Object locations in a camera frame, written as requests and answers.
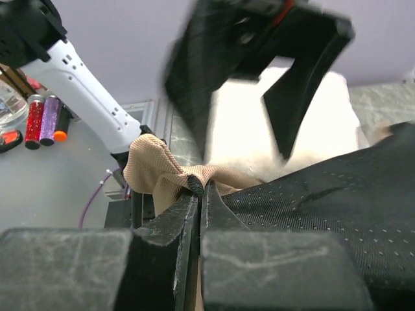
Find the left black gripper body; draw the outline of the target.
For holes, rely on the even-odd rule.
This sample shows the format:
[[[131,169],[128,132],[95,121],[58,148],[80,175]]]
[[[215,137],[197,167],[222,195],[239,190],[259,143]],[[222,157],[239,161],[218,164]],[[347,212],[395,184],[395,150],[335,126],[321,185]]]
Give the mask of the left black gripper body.
[[[350,18],[307,1],[197,1],[194,78],[257,80],[281,57],[284,81],[320,81],[354,37]]]

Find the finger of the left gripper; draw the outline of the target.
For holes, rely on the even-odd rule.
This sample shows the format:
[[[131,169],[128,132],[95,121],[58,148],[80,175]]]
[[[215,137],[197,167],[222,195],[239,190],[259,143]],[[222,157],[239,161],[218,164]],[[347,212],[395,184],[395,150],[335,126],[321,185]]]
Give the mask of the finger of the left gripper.
[[[173,45],[164,74],[167,98],[184,120],[201,156],[206,150],[211,96],[223,82],[217,47],[205,21],[190,19]]]
[[[330,67],[327,61],[295,60],[263,95],[278,150],[285,160],[291,157],[300,125]]]

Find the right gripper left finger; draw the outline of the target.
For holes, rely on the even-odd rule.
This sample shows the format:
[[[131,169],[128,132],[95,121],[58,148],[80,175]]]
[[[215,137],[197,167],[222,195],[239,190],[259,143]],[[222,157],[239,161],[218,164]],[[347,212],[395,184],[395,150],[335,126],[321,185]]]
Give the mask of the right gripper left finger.
[[[10,229],[2,310],[194,310],[198,198],[131,229]]]

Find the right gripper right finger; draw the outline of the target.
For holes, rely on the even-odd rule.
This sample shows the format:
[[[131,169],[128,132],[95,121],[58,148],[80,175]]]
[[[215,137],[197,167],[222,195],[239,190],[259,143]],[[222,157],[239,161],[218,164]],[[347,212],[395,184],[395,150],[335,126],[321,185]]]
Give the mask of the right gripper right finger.
[[[370,293],[337,234],[252,231],[209,182],[201,205],[206,310],[371,310]]]

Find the tan fabric pet tent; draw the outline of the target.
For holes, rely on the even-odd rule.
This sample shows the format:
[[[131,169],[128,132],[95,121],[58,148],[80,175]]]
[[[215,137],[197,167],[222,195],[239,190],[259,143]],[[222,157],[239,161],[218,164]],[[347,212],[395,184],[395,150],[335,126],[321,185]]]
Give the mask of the tan fabric pet tent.
[[[351,248],[371,310],[414,309],[414,125],[388,129],[372,147],[260,183],[225,168],[182,167],[153,135],[134,141],[124,170],[131,187],[154,196],[161,214],[183,192],[201,205],[214,182],[224,204],[252,231],[326,232]]]

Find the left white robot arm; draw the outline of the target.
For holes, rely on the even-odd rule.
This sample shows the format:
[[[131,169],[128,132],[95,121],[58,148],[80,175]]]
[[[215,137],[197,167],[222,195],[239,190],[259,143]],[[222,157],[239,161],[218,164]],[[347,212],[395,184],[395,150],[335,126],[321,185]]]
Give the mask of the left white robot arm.
[[[349,18],[307,1],[197,1],[167,62],[165,94],[204,152],[212,94],[231,78],[257,80],[278,56],[292,59],[263,95],[288,159],[318,86],[354,36]],[[139,124],[84,65],[50,1],[1,2],[1,63],[51,90],[126,163]]]

